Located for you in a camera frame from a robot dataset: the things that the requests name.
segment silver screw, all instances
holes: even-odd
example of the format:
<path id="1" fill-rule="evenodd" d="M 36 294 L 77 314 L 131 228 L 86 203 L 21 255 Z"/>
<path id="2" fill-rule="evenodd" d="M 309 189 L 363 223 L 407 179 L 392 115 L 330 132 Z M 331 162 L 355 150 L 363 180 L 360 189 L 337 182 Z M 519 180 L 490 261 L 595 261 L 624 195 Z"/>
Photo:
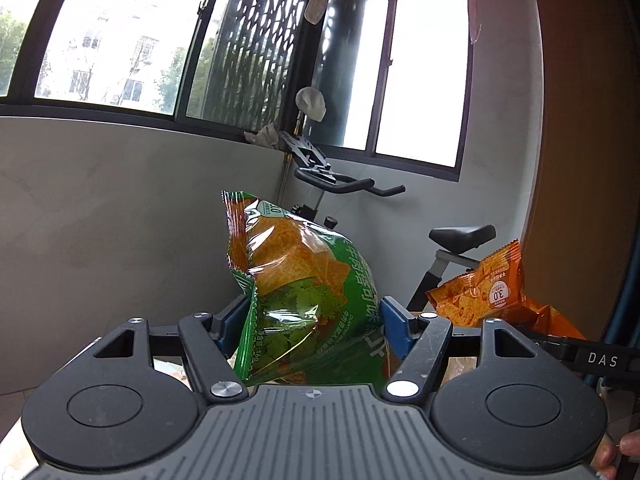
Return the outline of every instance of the silver screw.
<path id="1" fill-rule="evenodd" d="M 396 397 L 411 397 L 418 393 L 420 388 L 411 381 L 393 381 L 386 386 L 386 390 Z"/>
<path id="2" fill-rule="evenodd" d="M 211 393 L 216 397 L 235 397 L 242 393 L 242 384 L 233 381 L 219 381 L 211 387 Z"/>

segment brown wooden panel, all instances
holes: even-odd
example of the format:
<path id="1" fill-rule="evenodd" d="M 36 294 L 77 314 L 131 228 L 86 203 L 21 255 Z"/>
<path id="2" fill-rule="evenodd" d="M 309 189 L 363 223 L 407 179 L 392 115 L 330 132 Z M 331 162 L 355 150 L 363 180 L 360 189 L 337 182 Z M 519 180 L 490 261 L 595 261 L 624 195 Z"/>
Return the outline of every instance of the brown wooden panel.
<path id="1" fill-rule="evenodd" d="M 640 197 L 640 79 L 622 0 L 538 0 L 542 150 L 524 240 L 527 293 L 600 336 Z"/>

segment window pane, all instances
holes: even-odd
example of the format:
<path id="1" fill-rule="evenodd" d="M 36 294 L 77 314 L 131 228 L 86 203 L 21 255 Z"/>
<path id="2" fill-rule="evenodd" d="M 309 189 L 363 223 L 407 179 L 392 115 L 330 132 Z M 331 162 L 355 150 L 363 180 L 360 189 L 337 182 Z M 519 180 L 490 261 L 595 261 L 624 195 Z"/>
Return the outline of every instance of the window pane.
<path id="1" fill-rule="evenodd" d="M 303 0 L 216 0 L 187 115 L 259 130 L 277 120 Z"/>
<path id="2" fill-rule="evenodd" d="M 38 0 L 0 0 L 0 96 L 9 89 L 22 38 L 37 4 Z"/>
<path id="3" fill-rule="evenodd" d="M 329 0 L 313 86 L 324 94 L 319 144 L 364 150 L 376 92 L 388 0 Z"/>
<path id="4" fill-rule="evenodd" d="M 36 97 L 171 114 L 200 1 L 65 0 Z M 86 84 L 69 91 L 74 72 Z"/>
<path id="5" fill-rule="evenodd" d="M 378 153 L 456 165 L 467 54 L 466 0 L 398 0 Z"/>

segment lattice screen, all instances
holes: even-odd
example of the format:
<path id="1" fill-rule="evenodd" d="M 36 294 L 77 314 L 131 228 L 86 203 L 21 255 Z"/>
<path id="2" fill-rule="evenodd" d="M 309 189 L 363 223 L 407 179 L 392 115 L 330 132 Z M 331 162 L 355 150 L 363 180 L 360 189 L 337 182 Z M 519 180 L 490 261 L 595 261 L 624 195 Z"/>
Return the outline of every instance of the lattice screen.
<path id="1" fill-rule="evenodd" d="M 203 119 L 259 130 L 278 118 L 304 0 L 229 0 Z"/>

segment green chip bag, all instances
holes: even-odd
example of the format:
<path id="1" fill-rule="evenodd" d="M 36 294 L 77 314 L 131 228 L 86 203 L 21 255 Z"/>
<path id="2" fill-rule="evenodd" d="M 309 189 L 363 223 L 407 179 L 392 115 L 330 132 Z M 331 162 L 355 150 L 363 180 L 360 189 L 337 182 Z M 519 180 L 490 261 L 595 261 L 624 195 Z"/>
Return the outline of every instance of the green chip bag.
<path id="1" fill-rule="evenodd" d="M 390 373 L 369 266 L 344 236 L 224 192 L 228 262 L 251 298 L 235 372 L 247 385 L 372 383 Z"/>

